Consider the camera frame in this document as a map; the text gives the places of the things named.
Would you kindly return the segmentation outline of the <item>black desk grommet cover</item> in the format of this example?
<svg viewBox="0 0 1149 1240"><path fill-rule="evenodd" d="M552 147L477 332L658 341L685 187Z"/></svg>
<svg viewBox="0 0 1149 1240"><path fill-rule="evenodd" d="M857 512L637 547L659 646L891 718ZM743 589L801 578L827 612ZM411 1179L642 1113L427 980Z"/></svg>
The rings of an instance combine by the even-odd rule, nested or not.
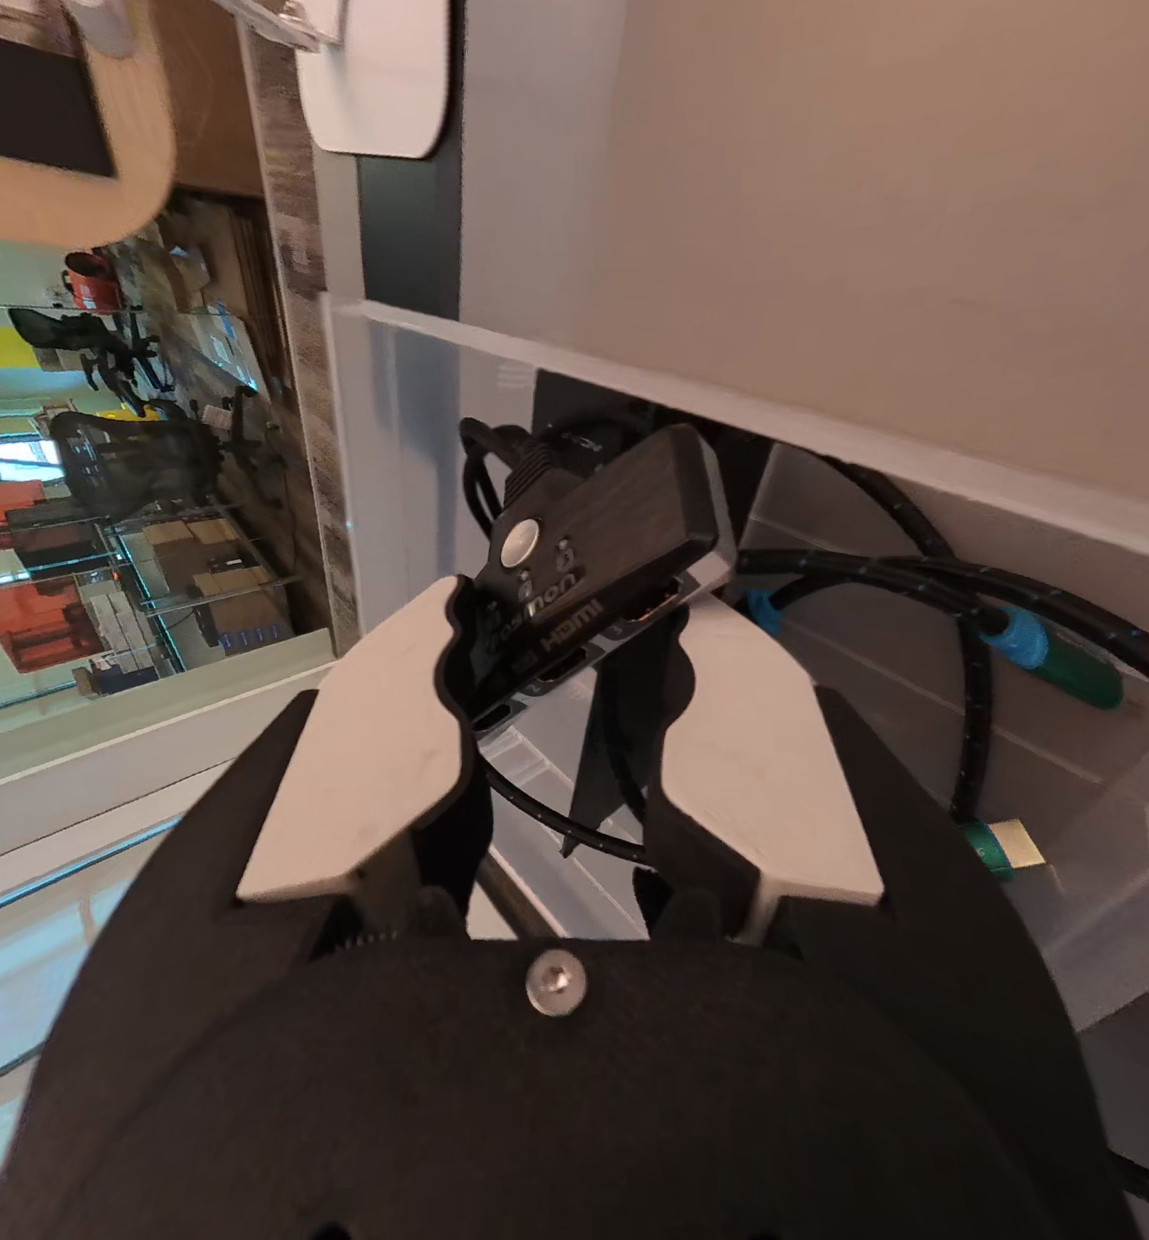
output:
<svg viewBox="0 0 1149 1240"><path fill-rule="evenodd" d="M360 251L367 299L456 320L460 314L461 156L357 156Z"/></svg>

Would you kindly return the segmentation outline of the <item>white tablet stand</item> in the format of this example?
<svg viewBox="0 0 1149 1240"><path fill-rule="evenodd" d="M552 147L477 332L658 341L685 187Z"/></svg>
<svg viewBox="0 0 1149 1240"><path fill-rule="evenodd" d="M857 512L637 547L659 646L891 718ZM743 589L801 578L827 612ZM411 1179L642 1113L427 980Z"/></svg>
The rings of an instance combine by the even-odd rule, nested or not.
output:
<svg viewBox="0 0 1149 1240"><path fill-rule="evenodd" d="M302 117L331 154L423 160L451 92L452 3L306 2L321 42L296 53Z"/></svg>

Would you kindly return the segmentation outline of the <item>wooden instruction sign board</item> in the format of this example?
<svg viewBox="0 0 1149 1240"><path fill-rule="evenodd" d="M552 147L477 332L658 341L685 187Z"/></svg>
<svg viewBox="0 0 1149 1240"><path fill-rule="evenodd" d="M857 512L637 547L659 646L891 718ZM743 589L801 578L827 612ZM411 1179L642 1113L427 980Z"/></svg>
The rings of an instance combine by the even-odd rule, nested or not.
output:
<svg viewBox="0 0 1149 1240"><path fill-rule="evenodd" d="M0 240L120 240L159 213L174 170L145 3L0 2Z"/></svg>

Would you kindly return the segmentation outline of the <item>clear plastic bin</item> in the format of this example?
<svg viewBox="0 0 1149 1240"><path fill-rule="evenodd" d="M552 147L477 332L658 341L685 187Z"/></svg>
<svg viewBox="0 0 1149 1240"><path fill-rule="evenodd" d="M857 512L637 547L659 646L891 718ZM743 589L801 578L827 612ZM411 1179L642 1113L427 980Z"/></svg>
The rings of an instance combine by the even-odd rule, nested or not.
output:
<svg viewBox="0 0 1149 1240"><path fill-rule="evenodd" d="M894 479L962 558L1149 631L1147 502L382 302L327 296L322 318L361 631L432 580L478 568L486 540L462 507L456 420L528 420L542 373L763 439L748 546L904 550L814 458L836 457ZM984 811L1021 820L1047 862L1009 894L1084 1030L1149 992L1149 685L1126 672L1123 705L1099 711L1017 670L999 676Z"/></svg>

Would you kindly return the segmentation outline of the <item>dark metal hdmi switch box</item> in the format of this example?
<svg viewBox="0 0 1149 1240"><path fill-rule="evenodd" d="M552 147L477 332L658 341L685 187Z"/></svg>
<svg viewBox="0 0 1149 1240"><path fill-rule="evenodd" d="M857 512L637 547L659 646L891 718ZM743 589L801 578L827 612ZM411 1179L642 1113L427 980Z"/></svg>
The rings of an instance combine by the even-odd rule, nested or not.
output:
<svg viewBox="0 0 1149 1240"><path fill-rule="evenodd" d="M676 608L725 586L737 546L710 446L653 432L587 478L529 442L473 578L468 718L490 736Z"/></svg>

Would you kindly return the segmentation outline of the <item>red storage crate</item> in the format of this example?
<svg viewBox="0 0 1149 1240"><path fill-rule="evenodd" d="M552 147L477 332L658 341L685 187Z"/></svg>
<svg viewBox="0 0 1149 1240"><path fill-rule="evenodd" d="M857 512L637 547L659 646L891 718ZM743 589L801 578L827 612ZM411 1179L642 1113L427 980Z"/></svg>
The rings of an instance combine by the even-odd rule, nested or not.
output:
<svg viewBox="0 0 1149 1240"><path fill-rule="evenodd" d="M11 534L7 515L45 502L44 483L23 481L0 483L0 550L11 550Z"/></svg>
<svg viewBox="0 0 1149 1240"><path fill-rule="evenodd" d="M18 673L102 651L95 626L69 579L0 587L0 647Z"/></svg>

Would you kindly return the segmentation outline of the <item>black office chair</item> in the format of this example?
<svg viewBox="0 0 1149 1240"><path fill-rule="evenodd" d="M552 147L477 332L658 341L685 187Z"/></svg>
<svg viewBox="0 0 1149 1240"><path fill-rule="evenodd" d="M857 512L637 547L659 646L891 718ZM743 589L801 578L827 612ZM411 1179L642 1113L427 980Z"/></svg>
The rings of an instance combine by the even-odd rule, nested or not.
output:
<svg viewBox="0 0 1149 1240"><path fill-rule="evenodd" d="M158 339L144 332L137 307L108 318L87 313L53 317L32 307L9 307L6 315L35 352L74 353L93 390L100 382L121 395L133 390L135 373L140 373L157 393L173 391L170 370L156 349Z"/></svg>
<svg viewBox="0 0 1149 1240"><path fill-rule="evenodd" d="M200 422L116 420L65 411L51 418L48 440L68 498L87 519L119 523L156 504L212 507L228 461L262 503L279 505L264 495L259 479L283 463L280 453L267 442L218 439Z"/></svg>

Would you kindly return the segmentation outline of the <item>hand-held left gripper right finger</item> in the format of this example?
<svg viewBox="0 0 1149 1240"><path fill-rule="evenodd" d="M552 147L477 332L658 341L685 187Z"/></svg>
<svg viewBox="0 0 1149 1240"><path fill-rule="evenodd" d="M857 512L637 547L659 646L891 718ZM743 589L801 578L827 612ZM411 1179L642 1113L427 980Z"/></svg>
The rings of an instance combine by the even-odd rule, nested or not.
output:
<svg viewBox="0 0 1149 1240"><path fill-rule="evenodd" d="M697 599L668 646L643 852L721 931L761 944L782 900L874 908L873 851L814 683L780 643Z"/></svg>

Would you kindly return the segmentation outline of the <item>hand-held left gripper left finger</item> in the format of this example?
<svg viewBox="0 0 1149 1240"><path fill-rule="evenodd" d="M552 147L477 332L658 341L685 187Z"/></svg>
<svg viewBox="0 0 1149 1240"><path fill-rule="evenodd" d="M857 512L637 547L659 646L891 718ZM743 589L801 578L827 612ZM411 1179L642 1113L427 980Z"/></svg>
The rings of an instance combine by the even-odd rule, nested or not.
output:
<svg viewBox="0 0 1149 1240"><path fill-rule="evenodd" d="M322 680L236 891L245 904L344 897L376 935L424 889L468 918L490 843L469 722L476 595L439 579Z"/></svg>

